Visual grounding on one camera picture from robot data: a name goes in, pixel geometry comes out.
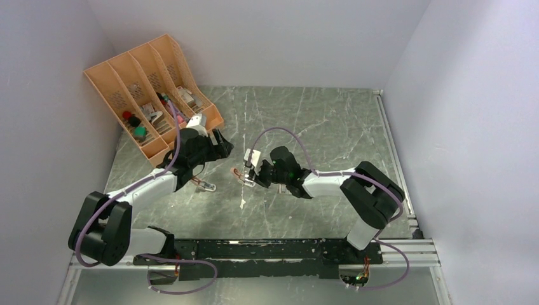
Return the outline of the cardboard staple tray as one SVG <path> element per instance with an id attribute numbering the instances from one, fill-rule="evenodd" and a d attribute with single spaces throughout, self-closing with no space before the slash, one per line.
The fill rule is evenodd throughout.
<path id="1" fill-rule="evenodd" d="M 279 185 L 278 192 L 280 194 L 288 194 L 289 193 L 285 185 Z"/>

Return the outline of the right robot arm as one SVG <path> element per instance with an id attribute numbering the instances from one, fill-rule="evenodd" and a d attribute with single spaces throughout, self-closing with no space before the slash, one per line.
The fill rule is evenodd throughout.
<path id="1" fill-rule="evenodd" d="M 269 188 L 276 184 L 302 199 L 347 199 L 358 214 L 343 246 L 343 255 L 351 263 L 360 262 L 367 255 L 368 244 L 404 212 L 404 190 L 368 161 L 343 171 L 313 172 L 301 167 L 284 146 L 273 149 L 269 160 L 262 159 L 260 151 L 247 149 L 243 160 L 250 185 Z"/>

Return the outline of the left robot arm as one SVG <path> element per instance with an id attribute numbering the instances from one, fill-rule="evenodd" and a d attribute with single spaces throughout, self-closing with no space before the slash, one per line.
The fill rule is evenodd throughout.
<path id="1" fill-rule="evenodd" d="M 227 158 L 234 148 L 218 129 L 202 135 L 183 128 L 176 136 L 173 149 L 148 175 L 117 191 L 94 191 L 85 198 L 68 240 L 82 266 L 113 266 L 126 255 L 150 255 L 160 264 L 173 261 L 174 235 L 158 227 L 134 229 L 133 217 L 184 187 L 196 167 Z"/>

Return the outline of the grey white stapler in organizer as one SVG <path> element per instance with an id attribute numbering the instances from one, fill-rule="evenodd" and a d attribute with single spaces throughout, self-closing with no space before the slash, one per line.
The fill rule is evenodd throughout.
<path id="1" fill-rule="evenodd" d="M 160 124 L 160 122 L 164 120 L 164 115 L 161 111 L 152 112 L 149 116 L 149 121 L 153 126 Z"/>

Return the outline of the green stamp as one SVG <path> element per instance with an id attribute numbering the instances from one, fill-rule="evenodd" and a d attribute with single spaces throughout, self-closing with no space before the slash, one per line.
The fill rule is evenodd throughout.
<path id="1" fill-rule="evenodd" d="M 143 142 L 147 136 L 147 129 L 144 126 L 138 126 L 133 129 L 132 136 L 135 140 Z"/>

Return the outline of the black round stamp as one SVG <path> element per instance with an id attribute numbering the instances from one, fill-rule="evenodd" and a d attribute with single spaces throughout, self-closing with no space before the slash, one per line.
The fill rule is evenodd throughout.
<path id="1" fill-rule="evenodd" d="M 130 126 L 134 127 L 134 128 L 137 128 L 138 126 L 140 126 L 141 124 L 141 120 L 137 117 L 137 116 L 130 116 L 128 119 L 127 119 L 127 122 Z"/>

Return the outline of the peach plastic file organizer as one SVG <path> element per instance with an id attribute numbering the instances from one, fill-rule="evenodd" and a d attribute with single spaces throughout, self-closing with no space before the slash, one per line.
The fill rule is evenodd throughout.
<path id="1" fill-rule="evenodd" d="M 177 122 L 164 108 L 157 92 L 166 93 L 187 122 L 195 114 L 202 113 L 207 118 L 207 131 L 224 126 L 217 107 L 195 83 L 179 43 L 168 34 L 94 65 L 84 74 L 152 166 L 160 164 L 165 153 L 173 148 L 174 124 Z M 203 101 L 202 112 L 195 113 L 188 107 L 178 94 L 178 86 L 187 88 Z M 152 103 L 155 111 L 163 113 L 164 120 L 160 124 L 153 126 L 141 112 L 140 106 L 146 103 Z M 123 119 L 124 111 L 141 120 L 140 126 L 147 129 L 145 141 L 133 138 L 134 127 Z M 187 122 L 179 126 L 184 128 Z"/>

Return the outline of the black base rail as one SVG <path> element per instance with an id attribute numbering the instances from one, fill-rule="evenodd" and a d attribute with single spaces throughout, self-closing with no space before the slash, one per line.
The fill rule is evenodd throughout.
<path id="1" fill-rule="evenodd" d="M 136 266 L 168 266 L 171 259 L 186 261 L 179 267 L 179 280 L 220 278 L 257 278 L 317 276 L 338 279 L 346 265 L 381 264 L 381 247 L 370 241 L 363 250 L 345 238 L 215 240 L 176 239 L 167 246 L 160 262 L 158 256 L 136 255 Z"/>

